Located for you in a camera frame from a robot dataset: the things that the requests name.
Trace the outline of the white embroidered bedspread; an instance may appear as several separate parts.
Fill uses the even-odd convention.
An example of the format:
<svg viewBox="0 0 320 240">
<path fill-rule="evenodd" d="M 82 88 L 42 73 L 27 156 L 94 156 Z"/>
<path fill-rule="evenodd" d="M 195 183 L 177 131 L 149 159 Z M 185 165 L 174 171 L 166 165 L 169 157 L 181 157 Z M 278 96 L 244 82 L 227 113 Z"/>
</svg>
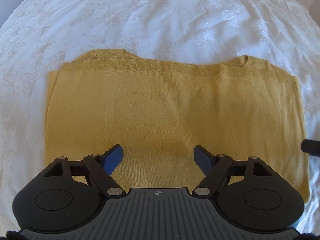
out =
<svg viewBox="0 0 320 240">
<path fill-rule="evenodd" d="M 1 26 L 1 234 L 16 193 L 42 170 L 47 77 L 93 49 L 195 64 L 241 55 L 300 80 L 319 139 L 319 26 L 297 0 L 24 0 Z"/>
</svg>

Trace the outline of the mustard yellow knit garment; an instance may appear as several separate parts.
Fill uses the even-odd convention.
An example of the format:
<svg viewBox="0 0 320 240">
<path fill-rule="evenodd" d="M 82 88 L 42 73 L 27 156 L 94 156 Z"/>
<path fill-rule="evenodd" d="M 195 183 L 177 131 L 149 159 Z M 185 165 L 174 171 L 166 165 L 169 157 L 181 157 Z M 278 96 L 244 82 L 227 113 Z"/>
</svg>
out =
<svg viewBox="0 0 320 240">
<path fill-rule="evenodd" d="M 309 200 L 298 79 L 256 57 L 195 65 L 89 51 L 49 73 L 44 125 L 46 163 L 121 145 L 113 178 L 124 189 L 193 189 L 201 145 L 235 160 L 260 157 Z"/>
</svg>

